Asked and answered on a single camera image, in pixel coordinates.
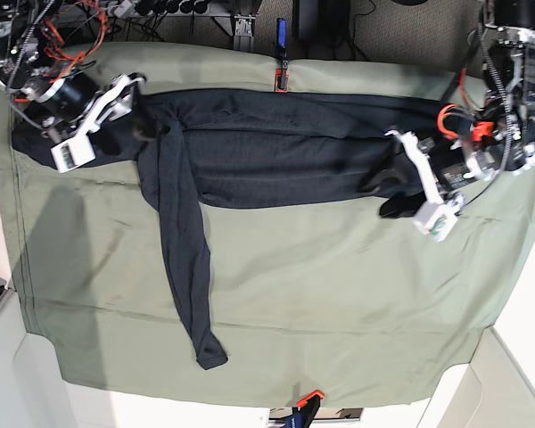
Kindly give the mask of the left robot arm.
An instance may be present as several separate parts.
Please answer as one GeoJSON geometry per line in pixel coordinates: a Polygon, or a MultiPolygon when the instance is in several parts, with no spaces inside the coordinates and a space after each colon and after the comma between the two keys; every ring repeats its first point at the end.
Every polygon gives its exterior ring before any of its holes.
{"type": "Polygon", "coordinates": [[[391,168],[377,173],[370,191],[399,185],[379,209],[381,218],[411,217],[443,241],[470,205],[461,190],[492,186],[505,172],[535,167],[535,1],[484,2],[464,64],[483,56],[482,105],[465,89],[460,70],[441,98],[435,134],[386,129],[393,142],[391,168]]]}

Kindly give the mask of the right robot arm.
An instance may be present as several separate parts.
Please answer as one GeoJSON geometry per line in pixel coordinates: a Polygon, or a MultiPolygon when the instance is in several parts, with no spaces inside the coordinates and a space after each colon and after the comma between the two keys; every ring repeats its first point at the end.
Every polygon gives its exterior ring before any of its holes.
{"type": "Polygon", "coordinates": [[[144,104],[144,75],[120,74],[103,85],[86,74],[109,30],[100,1],[0,1],[0,88],[42,138],[40,159],[60,173],[86,166],[98,153],[119,154],[118,144],[97,135],[107,122],[129,117],[141,142],[158,140],[165,129],[144,104]],[[89,47],[76,53],[67,51],[69,36],[58,27],[72,8],[97,23],[89,47]]]}

